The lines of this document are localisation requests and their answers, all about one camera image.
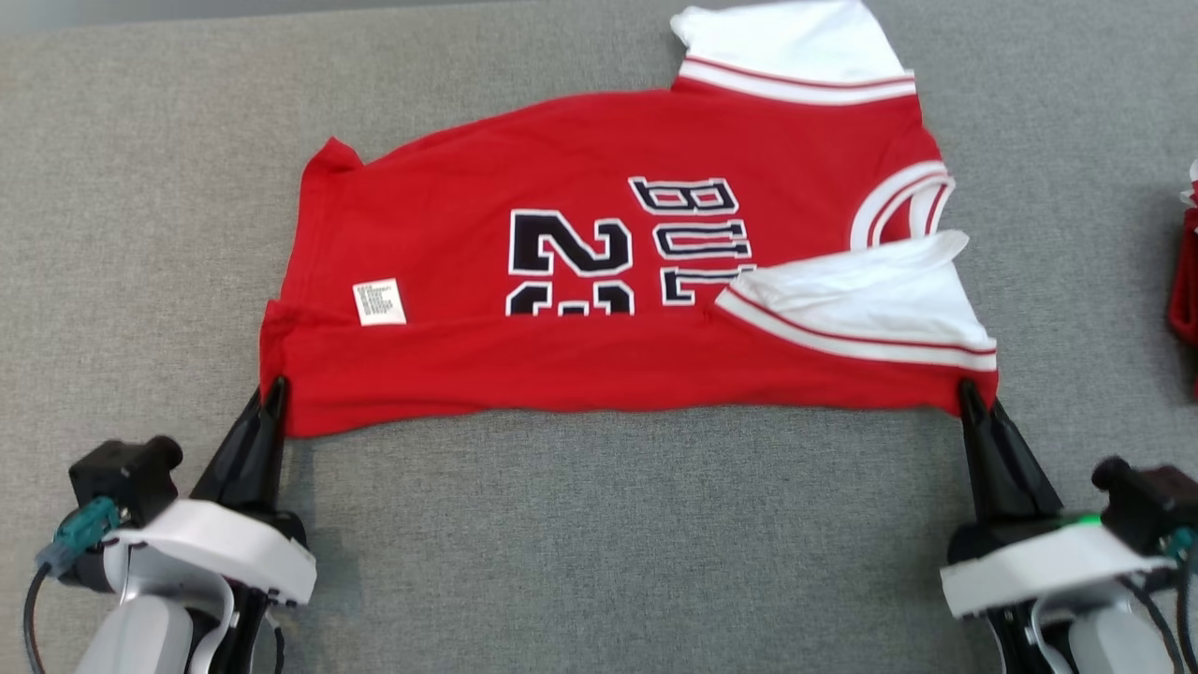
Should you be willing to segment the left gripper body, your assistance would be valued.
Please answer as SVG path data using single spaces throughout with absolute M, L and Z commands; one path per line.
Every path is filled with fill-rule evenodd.
M 213 502 L 181 499 L 140 529 L 103 540 L 104 577 L 131 599 L 161 593 L 217 603 L 238 583 L 284 606 L 307 606 L 317 579 L 315 555 L 295 538 Z

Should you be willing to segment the red Bulls shorts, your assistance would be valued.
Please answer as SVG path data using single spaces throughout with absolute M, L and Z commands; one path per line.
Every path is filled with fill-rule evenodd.
M 1186 206 L 1179 257 L 1168 304 L 1168 320 L 1176 338 L 1198 357 L 1198 159 L 1188 169 L 1190 189 L 1180 198 Z

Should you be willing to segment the red Bulls jersey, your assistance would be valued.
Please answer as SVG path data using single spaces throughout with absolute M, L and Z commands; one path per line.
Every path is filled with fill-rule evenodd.
M 863 0 L 672 18 L 667 89 L 565 95 L 300 180 L 261 330 L 290 438 L 489 409 L 988 408 L 955 181 Z

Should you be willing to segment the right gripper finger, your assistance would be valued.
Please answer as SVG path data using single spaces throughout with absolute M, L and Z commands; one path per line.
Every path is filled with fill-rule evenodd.
M 1057 518 L 1064 511 L 1059 494 L 1031 453 L 1030 444 L 994 401 L 990 413 L 991 512 L 997 523 Z
M 1002 451 L 994 409 L 972 379 L 960 381 L 957 399 L 975 518 L 1010 520 L 1017 516 L 1017 488 Z

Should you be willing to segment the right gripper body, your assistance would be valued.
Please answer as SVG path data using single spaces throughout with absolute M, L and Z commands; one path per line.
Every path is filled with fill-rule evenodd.
M 970 561 L 940 570 L 942 596 L 954 618 L 1031 602 L 1039 611 L 1095 611 L 1129 602 L 1126 579 L 1176 570 L 1160 553 L 1138 553 L 1099 515 L 1065 521 Z

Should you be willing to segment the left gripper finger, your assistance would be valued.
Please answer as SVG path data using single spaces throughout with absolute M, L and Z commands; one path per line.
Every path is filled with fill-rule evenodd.
M 256 436 L 252 444 L 253 494 L 256 496 L 256 506 L 262 511 L 277 508 L 282 488 L 288 396 L 290 384 L 286 378 L 278 376 L 264 400 L 258 403 Z
M 190 490 L 190 498 L 226 508 L 246 508 L 260 502 L 267 455 L 270 444 L 264 441 L 261 391 L 256 390 Z

